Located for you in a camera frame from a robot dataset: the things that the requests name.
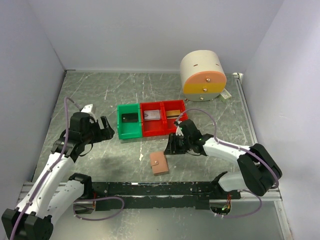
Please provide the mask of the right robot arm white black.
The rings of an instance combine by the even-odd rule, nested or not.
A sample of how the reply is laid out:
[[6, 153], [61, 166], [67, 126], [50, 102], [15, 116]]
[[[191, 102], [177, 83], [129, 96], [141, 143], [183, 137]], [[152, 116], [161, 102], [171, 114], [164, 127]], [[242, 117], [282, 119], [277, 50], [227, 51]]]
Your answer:
[[262, 197], [270, 189], [277, 188], [283, 176], [263, 145], [235, 145], [213, 134], [202, 134], [190, 119], [176, 124], [176, 132], [169, 134], [164, 154], [184, 155], [188, 151], [200, 156], [216, 157], [239, 168], [237, 172], [225, 172], [214, 179], [212, 193], [218, 199], [238, 190], [249, 190]]

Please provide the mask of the green plastic bin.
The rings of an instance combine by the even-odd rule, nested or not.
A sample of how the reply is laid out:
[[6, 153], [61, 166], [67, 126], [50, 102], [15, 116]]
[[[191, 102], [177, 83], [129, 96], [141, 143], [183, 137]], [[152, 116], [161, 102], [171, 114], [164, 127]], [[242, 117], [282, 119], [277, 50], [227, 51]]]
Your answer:
[[142, 137], [142, 120], [138, 103], [117, 106], [117, 132], [120, 140]]

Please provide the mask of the red plastic bin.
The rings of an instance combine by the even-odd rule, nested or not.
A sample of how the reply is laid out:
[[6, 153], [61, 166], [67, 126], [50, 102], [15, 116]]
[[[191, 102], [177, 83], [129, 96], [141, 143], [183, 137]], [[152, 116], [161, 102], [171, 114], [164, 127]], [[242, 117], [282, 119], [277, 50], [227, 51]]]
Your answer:
[[143, 137], [156, 137], [166, 134], [163, 106], [161, 101], [140, 103]]
[[186, 110], [185, 102], [183, 100], [167, 100], [163, 101], [164, 119], [165, 119], [165, 133], [175, 133], [177, 126], [175, 121], [181, 113]]

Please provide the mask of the white round drawer cabinet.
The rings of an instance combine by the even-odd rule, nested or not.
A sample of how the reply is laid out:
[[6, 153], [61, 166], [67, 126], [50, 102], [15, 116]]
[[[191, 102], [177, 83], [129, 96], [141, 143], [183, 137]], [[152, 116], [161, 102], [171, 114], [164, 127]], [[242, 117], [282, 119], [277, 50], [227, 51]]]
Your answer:
[[193, 102], [205, 102], [218, 97], [227, 84], [218, 55], [211, 50], [195, 50], [180, 63], [182, 93]]

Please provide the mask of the brown leather card holder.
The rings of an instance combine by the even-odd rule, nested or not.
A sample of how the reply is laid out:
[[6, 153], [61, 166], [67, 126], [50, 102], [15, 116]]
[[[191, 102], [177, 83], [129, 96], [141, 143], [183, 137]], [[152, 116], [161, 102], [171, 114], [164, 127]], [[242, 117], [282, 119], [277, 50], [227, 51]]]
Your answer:
[[150, 166], [155, 176], [169, 173], [168, 162], [163, 151], [152, 152], [149, 158]]

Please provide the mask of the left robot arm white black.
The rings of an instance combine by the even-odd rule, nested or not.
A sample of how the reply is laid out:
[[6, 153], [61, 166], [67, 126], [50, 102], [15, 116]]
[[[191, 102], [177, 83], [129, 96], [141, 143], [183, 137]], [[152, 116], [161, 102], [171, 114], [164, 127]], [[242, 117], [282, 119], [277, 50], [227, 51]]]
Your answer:
[[66, 129], [52, 146], [45, 168], [30, 191], [15, 209], [6, 209], [1, 216], [5, 234], [10, 240], [48, 240], [64, 212], [77, 200], [94, 196], [92, 178], [74, 173], [64, 187], [58, 187], [67, 171], [85, 147], [113, 138], [115, 132], [105, 116], [97, 119], [96, 107], [85, 105], [67, 117]]

